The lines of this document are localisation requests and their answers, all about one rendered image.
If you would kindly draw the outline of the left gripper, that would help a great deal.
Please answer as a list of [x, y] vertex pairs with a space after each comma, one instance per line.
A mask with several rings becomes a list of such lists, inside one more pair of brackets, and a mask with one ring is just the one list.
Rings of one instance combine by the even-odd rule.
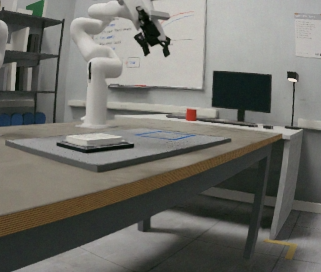
[[[166, 58], [166, 57], [168, 57], [170, 55], [170, 51], [169, 51], [168, 46], [169, 46], [169, 44], [171, 42], [171, 38], [169, 38], [168, 36], [165, 37], [165, 33], [163, 31], [163, 28], [162, 28], [159, 20], [156, 20], [156, 19], [151, 19], [151, 20], [153, 21], [153, 23], [155, 23], [155, 26], [158, 29], [159, 33], [160, 33], [160, 36], [158, 36], [157, 38], [159, 40], [159, 44], [163, 48], [162, 51], [163, 51], [164, 57]], [[133, 38], [137, 41], [137, 43], [140, 45], [140, 47], [142, 47], [144, 56], [146, 57], [147, 55], [150, 54], [149, 45], [148, 45], [147, 41], [145, 40], [141, 29], [139, 29], [139, 31], [137, 31], [137, 32], [138, 32], [138, 34], [136, 34]], [[139, 38], [139, 36], [140, 36], [140, 38]], [[157, 45], [159, 45], [159, 44], [157, 44]]]

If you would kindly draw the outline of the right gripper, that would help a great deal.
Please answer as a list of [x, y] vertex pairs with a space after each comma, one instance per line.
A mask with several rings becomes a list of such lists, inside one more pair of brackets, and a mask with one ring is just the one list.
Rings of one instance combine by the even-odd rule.
[[129, 18], [131, 18], [131, 22], [133, 25], [135, 24], [134, 27], [136, 28], [136, 31], [141, 29], [149, 47], [159, 44], [157, 37], [160, 36], [160, 33], [155, 24], [152, 22], [151, 16], [142, 0], [118, 0], [118, 4], [124, 6]]

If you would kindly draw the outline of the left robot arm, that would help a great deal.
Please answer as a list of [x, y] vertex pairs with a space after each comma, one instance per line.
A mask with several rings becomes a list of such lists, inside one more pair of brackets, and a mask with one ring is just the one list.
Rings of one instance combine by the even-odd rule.
[[[151, 19], [164, 21], [170, 19], [169, 13], [155, 11], [152, 1], [142, 1]], [[70, 26], [71, 38], [84, 60], [88, 62], [86, 116], [81, 118], [81, 121], [84, 121], [82, 124], [84, 127], [105, 128], [109, 127], [109, 125], [106, 125], [108, 85], [105, 78], [115, 79], [120, 77], [123, 66], [112, 48], [96, 44], [88, 34], [100, 34], [115, 17], [130, 19], [124, 6], [120, 6], [116, 1], [92, 5], [88, 9], [88, 15], [92, 19], [77, 18], [72, 21]], [[89, 125], [85, 125], [85, 122]]]

